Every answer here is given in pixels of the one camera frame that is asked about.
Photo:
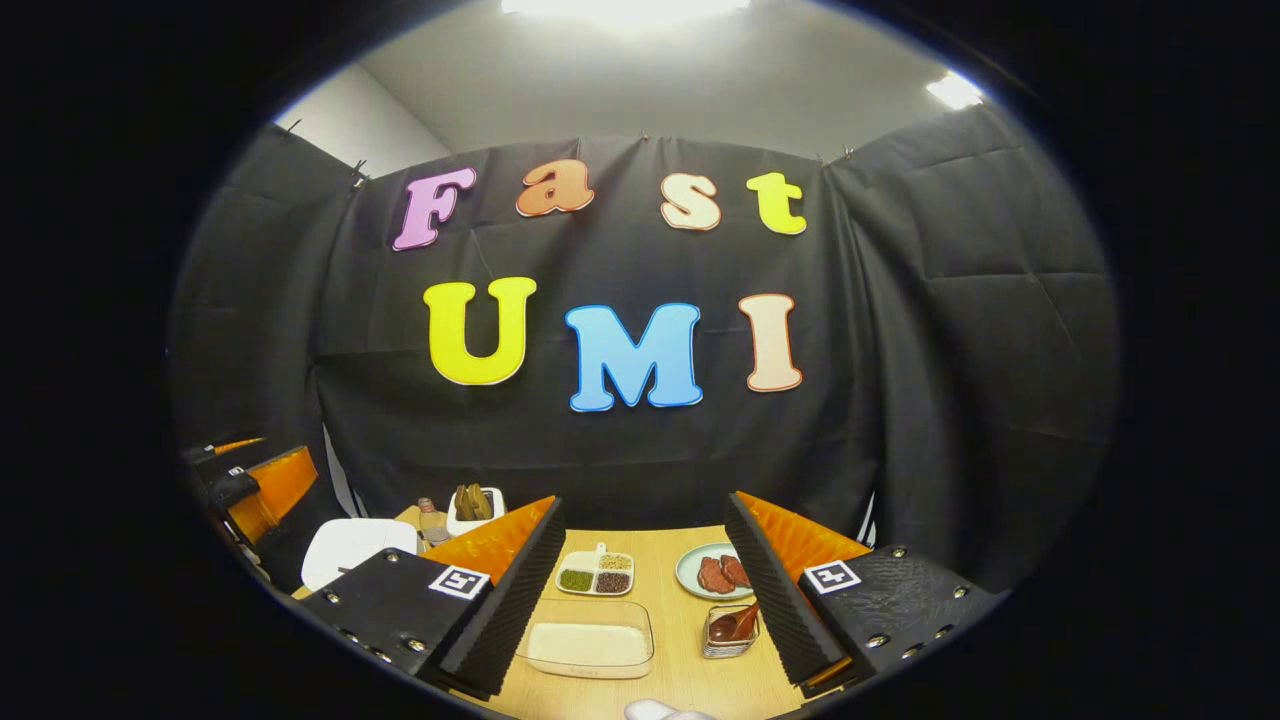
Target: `white ceiling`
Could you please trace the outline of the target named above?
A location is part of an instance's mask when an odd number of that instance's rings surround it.
[[[475,0],[361,64],[454,152],[648,133],[832,159],[946,111],[945,65],[808,0],[639,28]]]

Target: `bottle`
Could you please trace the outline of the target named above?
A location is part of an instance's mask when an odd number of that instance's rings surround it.
[[[435,509],[430,497],[417,498],[417,527],[422,541],[429,547],[435,547],[449,539],[449,530],[445,528],[448,516]]]

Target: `small plate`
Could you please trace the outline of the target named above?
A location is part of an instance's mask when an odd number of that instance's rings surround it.
[[[707,600],[737,600],[740,597],[746,597],[755,591],[751,588],[733,588],[726,593],[710,592],[703,589],[703,585],[698,584],[698,570],[703,566],[703,557],[714,557],[719,560],[721,555],[732,555],[737,557],[737,551],[733,550],[733,543],[731,542],[713,542],[712,544],[704,544],[701,547],[695,547],[676,562],[676,579],[680,584],[689,592],[696,594],[698,597],[705,597]]]

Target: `white bowl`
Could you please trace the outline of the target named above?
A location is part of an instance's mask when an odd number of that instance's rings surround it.
[[[480,492],[489,496],[489,505],[493,505],[493,518],[489,518],[489,520],[497,520],[507,514],[507,502],[502,498],[500,489],[481,487]],[[444,520],[444,528],[449,530],[449,536],[458,537],[462,533],[484,525],[489,520],[458,520],[458,509],[453,505],[453,496],[449,496],[449,516]]]

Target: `wooden table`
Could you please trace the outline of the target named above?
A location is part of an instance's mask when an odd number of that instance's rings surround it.
[[[410,507],[397,520],[416,527],[417,507]],[[728,542],[723,525],[680,530],[567,530],[561,560],[568,552],[594,551],[596,543],[635,557],[635,585],[616,600],[640,603],[653,624],[653,670],[632,680],[598,680],[549,675],[532,669],[525,660],[511,662],[502,693],[489,702],[458,697],[498,712],[530,720],[622,720],[631,701],[654,698],[677,710],[698,710],[717,720],[760,720],[800,707],[804,696],[782,671],[768,625],[760,638],[737,657],[717,660],[701,655],[703,623],[714,605],[755,601],[755,596],[730,601],[703,600],[676,580],[676,561],[689,550],[713,542]],[[294,597],[306,597],[300,588]],[[571,594],[556,588],[556,573],[547,580],[543,598],[605,598]]]

